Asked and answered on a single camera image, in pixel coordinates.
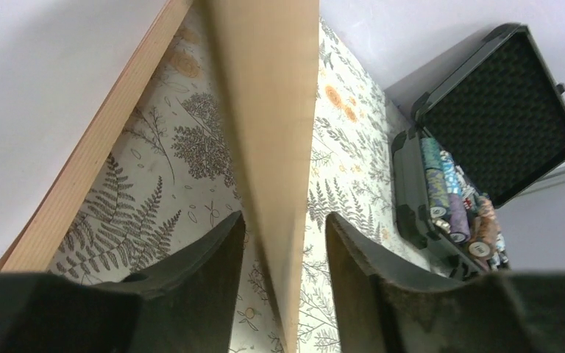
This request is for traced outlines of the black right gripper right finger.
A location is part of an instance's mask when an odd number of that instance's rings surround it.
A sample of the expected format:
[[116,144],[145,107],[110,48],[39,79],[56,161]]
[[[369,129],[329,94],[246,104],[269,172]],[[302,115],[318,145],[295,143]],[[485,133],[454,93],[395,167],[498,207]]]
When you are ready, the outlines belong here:
[[439,276],[325,221],[343,352],[565,352],[565,272]]

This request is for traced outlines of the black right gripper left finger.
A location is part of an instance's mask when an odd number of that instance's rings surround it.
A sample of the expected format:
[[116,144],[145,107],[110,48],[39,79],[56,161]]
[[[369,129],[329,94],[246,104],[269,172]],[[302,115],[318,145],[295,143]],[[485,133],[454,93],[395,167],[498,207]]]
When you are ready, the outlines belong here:
[[244,235],[232,213],[120,282],[0,274],[0,352],[227,352]]

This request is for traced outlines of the pink wooden picture frame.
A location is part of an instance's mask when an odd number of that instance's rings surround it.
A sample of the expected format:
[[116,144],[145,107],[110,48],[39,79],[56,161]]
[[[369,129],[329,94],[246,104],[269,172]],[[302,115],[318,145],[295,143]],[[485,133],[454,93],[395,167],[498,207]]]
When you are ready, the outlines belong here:
[[180,27],[191,1],[166,1],[35,213],[0,259],[0,272],[45,271],[104,159]]

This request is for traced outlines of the brown cardboard backing board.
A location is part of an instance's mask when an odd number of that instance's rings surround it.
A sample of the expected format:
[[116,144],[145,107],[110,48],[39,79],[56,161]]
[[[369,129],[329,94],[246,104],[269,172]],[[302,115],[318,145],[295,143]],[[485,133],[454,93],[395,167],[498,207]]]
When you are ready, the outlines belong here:
[[203,1],[225,133],[282,346],[296,351],[319,69],[317,1]]

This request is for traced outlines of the seascape photo print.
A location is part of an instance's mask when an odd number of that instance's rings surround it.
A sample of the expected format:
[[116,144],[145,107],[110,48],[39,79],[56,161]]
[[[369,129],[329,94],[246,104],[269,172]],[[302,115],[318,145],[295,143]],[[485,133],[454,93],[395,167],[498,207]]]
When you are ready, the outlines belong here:
[[0,1],[0,258],[162,8],[162,1]]

